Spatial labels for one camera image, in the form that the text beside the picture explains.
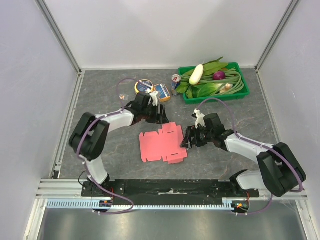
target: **red bull can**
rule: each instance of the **red bull can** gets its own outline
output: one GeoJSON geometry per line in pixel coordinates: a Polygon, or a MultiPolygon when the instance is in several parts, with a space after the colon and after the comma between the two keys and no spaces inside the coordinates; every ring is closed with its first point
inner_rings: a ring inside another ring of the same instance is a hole
{"type": "Polygon", "coordinates": [[[176,96],[179,93],[177,92],[177,87],[180,85],[181,76],[178,74],[172,75],[171,77],[171,94],[176,96]]]}

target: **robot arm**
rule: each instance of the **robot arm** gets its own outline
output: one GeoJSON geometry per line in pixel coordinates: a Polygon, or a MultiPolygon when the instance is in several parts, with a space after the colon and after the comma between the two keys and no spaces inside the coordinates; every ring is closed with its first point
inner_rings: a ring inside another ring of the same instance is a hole
{"type": "Polygon", "coordinates": [[[259,165],[258,171],[242,170],[233,175],[230,180],[237,187],[248,189],[267,188],[276,197],[281,197],[298,185],[289,167],[282,160],[264,147],[269,147],[282,155],[294,168],[302,182],[306,180],[306,174],[295,158],[290,148],[285,143],[266,144],[245,138],[233,130],[226,130],[216,113],[203,115],[195,109],[192,115],[196,118],[195,125],[186,128],[185,137],[181,147],[202,147],[212,142],[217,148],[224,151],[240,154],[259,165]]]}
{"type": "Polygon", "coordinates": [[[101,158],[108,133],[122,127],[135,125],[142,119],[153,124],[169,123],[165,106],[158,105],[157,94],[154,92],[150,94],[140,92],[136,95],[135,100],[129,102],[123,110],[120,109],[112,114],[109,113],[109,115],[93,115],[89,112],[83,114],[69,139],[69,145],[75,153],[91,123],[103,116],[106,117],[93,126],[80,149],[80,154],[85,158],[89,172],[100,185],[110,179],[101,158]]]}

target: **green plastic tray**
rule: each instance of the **green plastic tray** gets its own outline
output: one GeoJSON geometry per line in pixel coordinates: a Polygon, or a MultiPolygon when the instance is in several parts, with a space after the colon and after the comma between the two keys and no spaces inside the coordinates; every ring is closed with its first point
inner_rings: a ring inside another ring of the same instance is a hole
{"type": "MultiPolygon", "coordinates": [[[[185,67],[180,67],[178,69],[178,73],[181,76],[182,74],[188,72],[191,69],[194,69],[196,66],[185,66],[185,67]]],[[[246,80],[244,78],[244,75],[241,72],[241,69],[238,65],[238,63],[236,62],[229,62],[228,66],[226,67],[227,69],[232,69],[235,68],[235,70],[240,73],[242,81],[244,83],[244,87],[238,91],[237,93],[234,94],[226,94],[226,95],[221,95],[221,96],[215,96],[215,98],[220,99],[222,101],[228,101],[228,100],[234,100],[234,99],[243,99],[245,96],[250,94],[250,90],[249,87],[246,83],[246,80]]],[[[183,94],[183,99],[185,101],[186,104],[199,104],[201,103],[203,100],[208,99],[208,98],[212,98],[212,96],[204,96],[204,97],[196,97],[196,98],[187,98],[186,94],[183,94]]]]}

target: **small box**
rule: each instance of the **small box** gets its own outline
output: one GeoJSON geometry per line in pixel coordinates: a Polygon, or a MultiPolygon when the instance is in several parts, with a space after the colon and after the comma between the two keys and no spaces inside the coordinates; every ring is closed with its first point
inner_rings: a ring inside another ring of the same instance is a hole
{"type": "Polygon", "coordinates": [[[154,86],[154,90],[158,92],[157,98],[161,103],[169,101],[171,96],[168,88],[163,83],[154,86]]]}
{"type": "Polygon", "coordinates": [[[154,85],[152,84],[152,82],[148,79],[142,79],[139,80],[135,85],[134,85],[134,91],[136,94],[138,94],[139,92],[141,93],[145,93],[146,90],[149,89],[150,92],[154,91],[154,85]]]}

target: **white eggplant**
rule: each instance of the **white eggplant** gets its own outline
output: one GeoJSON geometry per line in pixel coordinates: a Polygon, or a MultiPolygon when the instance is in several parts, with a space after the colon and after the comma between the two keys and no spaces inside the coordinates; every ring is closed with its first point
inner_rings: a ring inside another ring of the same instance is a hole
{"type": "Polygon", "coordinates": [[[199,83],[202,75],[204,74],[204,66],[202,64],[195,67],[194,72],[192,73],[189,84],[190,85],[196,85],[199,83]]]}

